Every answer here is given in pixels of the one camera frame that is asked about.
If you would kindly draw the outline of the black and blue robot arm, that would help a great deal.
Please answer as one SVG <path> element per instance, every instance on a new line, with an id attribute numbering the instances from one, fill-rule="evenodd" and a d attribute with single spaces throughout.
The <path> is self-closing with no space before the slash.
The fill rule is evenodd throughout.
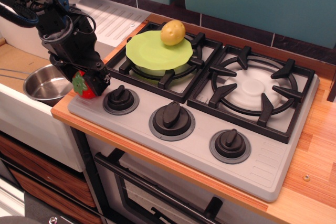
<path id="1" fill-rule="evenodd" d="M 96 52 L 96 22 L 69 0 L 1 0 L 1 17 L 35 27 L 49 60 L 83 98 L 101 96 L 111 76 Z"/>

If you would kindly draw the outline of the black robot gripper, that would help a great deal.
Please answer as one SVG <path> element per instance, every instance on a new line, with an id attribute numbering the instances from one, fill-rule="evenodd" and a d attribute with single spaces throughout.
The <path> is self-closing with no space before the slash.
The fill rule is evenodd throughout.
<path id="1" fill-rule="evenodd" d="M 50 52 L 50 62 L 72 83 L 81 70 L 84 80 L 96 96 L 101 96 L 110 85 L 111 75 L 95 51 L 95 36 L 85 17 L 65 18 L 66 26 L 60 31 L 41 35 L 42 45 Z"/>

